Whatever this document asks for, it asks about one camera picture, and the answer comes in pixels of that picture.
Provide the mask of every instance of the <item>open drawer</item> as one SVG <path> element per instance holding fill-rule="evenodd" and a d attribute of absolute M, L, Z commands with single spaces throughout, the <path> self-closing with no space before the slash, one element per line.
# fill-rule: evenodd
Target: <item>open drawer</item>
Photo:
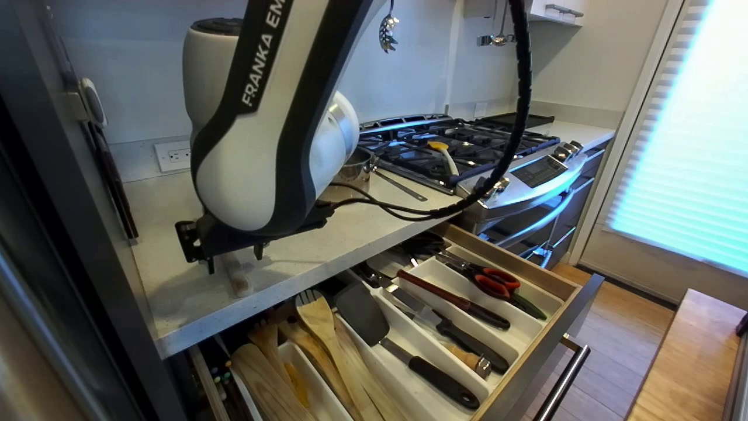
<path fill-rule="evenodd" d="M 573 327 L 573 322 L 579 316 L 583 316 L 603 279 L 590 275 L 583 285 L 568 282 L 539 267 L 528 265 L 520 258 L 513 258 L 504 251 L 493 248 L 490 243 L 473 238 L 471 234 L 454 225 L 442 225 L 429 234 L 436 234 L 438 238 L 444 238 L 444 243 L 449 246 L 445 251 L 451 255 L 457 255 L 461 259 L 471 265 L 503 268 L 513 279 L 519 279 L 517 294 L 520 294 L 525 302 L 538 306 L 545 313 L 545 319 L 539 319 L 538 313 L 531 316 L 532 310 L 528 313 L 525 308 L 519 308 L 507 300 L 495 300 L 483 294 L 468 279 L 462 279 L 462 273 L 445 267 L 436 258 L 422 258 L 415 265 L 412 265 L 412 259 L 402 255 L 402 251 L 388 251 L 366 259 L 366 265 L 380 273 L 394 273 L 396 268 L 403 268 L 406 273 L 428 279 L 431 285 L 438 285 L 454 294 L 461 294 L 471 303 L 479 303 L 482 308 L 504 319 L 509 322 L 507 329 L 493 327 L 465 313 L 462 308 L 454 306 L 451 302 L 444 302 L 412 282 L 394 280 L 402 291 L 419 298 L 438 316 L 449 319 L 451 324 L 456 324 L 457 329 L 479 340 L 483 345 L 500 353 L 507 361 L 507 367 L 490 370 L 490 372 L 468 367 L 465 355 L 457 358 L 454 341 L 436 335 L 434 324 L 426 324 L 420 319 L 406 316 L 406 310 L 402 310 L 402 306 L 393 302 L 393 294 L 386 292 L 382 285 L 378 288 L 369 285 L 359 279 L 359 271 L 346 271 L 317 288 L 330 298 L 332 306 L 337 298 L 334 292 L 346 291 L 352 282 L 365 282 L 366 285 L 365 292 L 376 302 L 376 306 L 380 308 L 389 327 L 386 337 L 396 341 L 402 348 L 406 348 L 406 353 L 420 355 L 422 361 L 431 363 L 444 374 L 456 379 L 479 399 L 479 405 L 473 410 L 468 410 L 465 405 L 449 399 L 442 391 L 436 391 L 431 384 L 422 382 L 422 376 L 419 376 L 413 370 L 402 364 L 388 348 L 382 348 L 380 344 L 369 345 L 359 335 L 354 335 L 350 322 L 346 322 L 341 316 L 337 316 L 338 345 L 346 348 L 347 344 L 344 353 L 347 358 L 350 353 L 354 353 L 358 364 L 346 367 L 347 372 L 341 374 L 338 384 L 346 385 L 346 379 L 344 379 L 346 374 L 352 374 L 362 384 L 376 384 L 374 392 L 366 385 L 362 385 L 366 388 L 371 403 L 376 399 L 376 392 L 380 391 L 389 392 L 389 397 L 394 397 L 400 405 L 400 406 L 394 405 L 396 414 L 403 414 L 402 419 L 520 419 L 531 399 L 534 399 L 538 396 L 534 385 L 539 388 L 541 384 L 538 382 L 538 376 L 541 376 L 541 372 L 548 372 L 546 370 L 548 358 L 556 353 L 556 348 L 569 345 L 573 358 L 568 361 L 561 379 L 556 382 L 541 410 L 538 412 L 538 419 L 551 419 L 563 392 L 568 391 L 569 382 L 574 379 L 574 374 L 583 364 L 583 358 L 588 355 L 588 348 L 574 345 L 566 337 L 566 331 Z M 350 396 L 346 397 L 347 405 L 337 399 L 338 392 L 334 392 L 337 391 L 334 382 L 330 382 L 325 370 L 316 372 L 320 367 L 316 355 L 304 353 L 308 351 L 304 345 L 296 348 L 295 344 L 286 344 L 286 341 L 283 344 L 283 340 L 281 340 L 281 348 L 285 358 L 291 358 L 295 364 L 301 367 L 296 372 L 306 372 L 301 384 L 306 384 L 308 391 L 316 391 L 317 396 L 312 399 L 316 419 L 347 419 L 347 412 L 344 412 L 344 406 L 350 406 Z M 253 372 L 237 374 L 237 384 L 242 382 L 253 384 L 255 382 Z"/>

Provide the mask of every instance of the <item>wall outlet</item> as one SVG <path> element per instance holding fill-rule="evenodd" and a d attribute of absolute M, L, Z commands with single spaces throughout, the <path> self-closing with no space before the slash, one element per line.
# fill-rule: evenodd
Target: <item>wall outlet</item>
<path fill-rule="evenodd" d="M 189 142 L 159 142 L 154 144 L 159 168 L 166 170 L 185 170 L 189 168 Z"/>

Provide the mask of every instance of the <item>black cable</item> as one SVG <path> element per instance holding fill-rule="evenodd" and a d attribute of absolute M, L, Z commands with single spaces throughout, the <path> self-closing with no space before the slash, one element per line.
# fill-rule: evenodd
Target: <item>black cable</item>
<path fill-rule="evenodd" d="M 400 218 L 400 220 L 434 220 L 434 218 L 445 218 L 454 213 L 461 213 L 465 209 L 470 209 L 471 203 L 476 203 L 482 196 L 485 196 L 493 184 L 507 172 L 524 128 L 525 128 L 525 119 L 531 112 L 531 94 L 532 94 L 532 73 L 531 73 L 531 38 L 528 38 L 528 20 L 525 20 L 525 5 L 524 0 L 509 0 L 512 8 L 512 23 L 513 23 L 513 41 L 517 41 L 517 77 L 519 77 L 519 89 L 517 89 L 517 112 L 513 112 L 513 126 L 512 126 L 512 135 L 509 135 L 509 144 L 504 150 L 504 154 L 500 157 L 500 162 L 495 163 L 493 172 L 488 176 L 485 183 L 476 184 L 465 198 L 461 198 L 457 203 L 444 205 L 444 209 L 431 209 L 431 211 L 420 211 L 420 209 L 403 209 L 396 203 L 388 203 L 388 200 L 376 200 L 374 196 L 366 195 L 366 198 L 347 198 L 341 203 L 334 203 L 334 209 L 344 209 L 344 205 L 352 205 L 352 203 L 371 203 L 382 209 L 386 213 L 394 216 L 396 213 L 412 213 L 413 218 Z"/>

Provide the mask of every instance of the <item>oven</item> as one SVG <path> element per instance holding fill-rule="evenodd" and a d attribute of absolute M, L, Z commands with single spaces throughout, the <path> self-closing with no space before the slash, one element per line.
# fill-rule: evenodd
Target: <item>oven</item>
<path fill-rule="evenodd" d="M 449 144 L 457 172 L 449 170 L 444 153 L 428 144 L 431 141 Z M 456 196 L 488 178 L 507 142 L 509 126 L 445 115 L 369 122 L 359 138 L 376 167 Z M 590 190 L 586 170 L 588 153 L 579 142 L 525 131 L 504 178 L 456 222 L 488 243 L 551 267 L 568 248 Z"/>

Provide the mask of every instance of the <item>cabinet door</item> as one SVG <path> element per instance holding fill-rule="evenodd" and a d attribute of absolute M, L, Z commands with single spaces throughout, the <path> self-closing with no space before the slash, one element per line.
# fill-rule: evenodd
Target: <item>cabinet door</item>
<path fill-rule="evenodd" d="M 528 12 L 539 20 L 582 26 L 583 0 L 532 0 Z"/>

